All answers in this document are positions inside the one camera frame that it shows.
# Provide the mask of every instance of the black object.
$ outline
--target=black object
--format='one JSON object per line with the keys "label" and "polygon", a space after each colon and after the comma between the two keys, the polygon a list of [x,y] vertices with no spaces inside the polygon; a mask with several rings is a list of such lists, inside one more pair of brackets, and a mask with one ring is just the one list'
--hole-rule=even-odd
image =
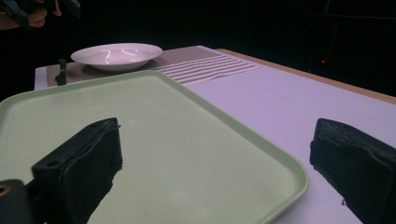
{"label": "black object", "polygon": [[58,86],[64,86],[66,85],[66,78],[67,78],[66,59],[59,59],[58,63],[59,66],[61,67],[61,70],[59,71],[59,75],[55,77],[55,81],[58,84]]}
{"label": "black object", "polygon": [[[30,0],[0,0],[0,10],[6,12],[20,27],[32,29],[27,14],[32,12],[34,4]],[[80,3],[77,0],[64,0],[64,4],[73,16],[80,18]],[[55,10],[55,0],[45,0],[44,7],[48,12]]]}
{"label": "black object", "polygon": [[80,224],[122,166],[117,119],[92,123],[33,165],[34,179],[0,182],[0,223]]}
{"label": "black object", "polygon": [[310,163],[363,223],[396,223],[396,148],[345,123],[319,119]]}

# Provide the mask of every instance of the tray rim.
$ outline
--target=tray rim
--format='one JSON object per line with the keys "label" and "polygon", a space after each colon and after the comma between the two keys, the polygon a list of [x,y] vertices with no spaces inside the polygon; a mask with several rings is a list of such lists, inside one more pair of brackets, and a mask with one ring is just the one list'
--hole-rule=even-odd
{"label": "tray rim", "polygon": [[284,150],[282,147],[278,146],[277,144],[273,143],[272,141],[267,139],[265,136],[262,136],[261,134],[250,129],[248,126],[243,124],[241,121],[233,118],[225,111],[219,109],[215,105],[212,105],[210,102],[208,102],[206,99],[199,96],[195,92],[190,91],[183,85],[179,84],[178,82],[174,81],[172,78],[168,77],[167,75],[165,75],[159,71],[145,70],[145,71],[130,72],[130,73],[115,75],[115,76],[111,76],[111,77],[102,77],[102,78],[86,80],[86,81],[82,81],[82,82],[70,83],[65,86],[59,86],[59,87],[55,86],[55,87],[50,87],[50,88],[47,88],[44,90],[28,91],[28,92],[23,92],[23,93],[13,95],[13,96],[5,99],[3,102],[0,102],[0,129],[2,126],[1,123],[3,121],[2,115],[3,115],[3,113],[7,112],[7,107],[12,106],[13,104],[18,103],[20,101],[24,101],[24,100],[28,100],[30,98],[35,98],[35,97],[48,95],[48,94],[56,94],[57,92],[60,92],[60,91],[73,91],[73,90],[81,89],[84,87],[107,84],[107,82],[121,81],[121,80],[129,79],[129,78],[147,77],[147,76],[152,76],[152,77],[156,77],[156,78],[160,79],[161,81],[163,81],[165,84],[169,85],[174,90],[180,92],[184,96],[186,96],[189,99],[191,99],[192,101],[194,101],[199,106],[203,107],[205,110],[210,112],[217,119],[219,119],[222,122],[224,122],[225,124],[227,124],[233,130],[235,130],[235,127],[237,127],[238,133],[240,133],[244,138],[249,138],[254,143],[260,143],[260,141],[265,141],[268,144],[272,145],[273,147],[276,147],[277,149],[279,149],[278,152],[284,154],[288,158],[288,160],[290,160],[294,163],[293,165],[295,166],[295,168],[299,168],[300,175],[304,177],[304,180],[302,180],[302,182],[304,181],[304,183],[301,185],[301,188],[299,189],[298,193],[294,194],[293,197],[290,197],[288,203],[284,203],[282,206],[279,206],[276,209],[276,211],[271,214],[271,216],[268,216],[268,217],[266,217],[266,219],[262,220],[262,223],[267,223],[267,222],[273,221],[278,216],[280,216],[285,210],[287,210],[293,204],[297,203],[299,201],[299,199],[301,199],[305,195],[305,193],[307,192],[309,185],[310,185],[310,178],[309,178],[308,172],[306,171],[304,165],[295,156],[293,156],[292,154],[290,154],[288,151]]}

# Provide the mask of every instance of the black background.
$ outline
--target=black background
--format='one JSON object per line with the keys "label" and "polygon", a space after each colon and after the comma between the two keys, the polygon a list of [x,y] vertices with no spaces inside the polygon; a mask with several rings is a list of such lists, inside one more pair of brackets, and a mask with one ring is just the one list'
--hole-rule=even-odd
{"label": "black background", "polygon": [[80,19],[61,2],[42,28],[0,31],[0,100],[32,91],[37,67],[120,42],[230,49],[396,96],[395,0],[79,2]]}

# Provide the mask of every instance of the bowl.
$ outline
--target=bowl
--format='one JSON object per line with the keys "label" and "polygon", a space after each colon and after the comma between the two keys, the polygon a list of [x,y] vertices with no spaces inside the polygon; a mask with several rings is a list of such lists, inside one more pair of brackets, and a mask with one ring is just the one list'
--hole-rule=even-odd
{"label": "bowl", "polygon": [[80,49],[71,59],[108,72],[134,70],[160,56],[163,50],[142,43],[119,43]]}

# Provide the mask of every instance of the tray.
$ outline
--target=tray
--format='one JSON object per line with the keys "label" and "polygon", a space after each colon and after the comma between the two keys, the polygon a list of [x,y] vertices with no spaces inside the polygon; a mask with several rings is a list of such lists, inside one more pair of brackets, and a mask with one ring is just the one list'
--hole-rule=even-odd
{"label": "tray", "polygon": [[0,179],[100,119],[117,118],[123,168],[90,223],[267,223],[299,200],[302,164],[166,75],[134,72],[0,104]]}

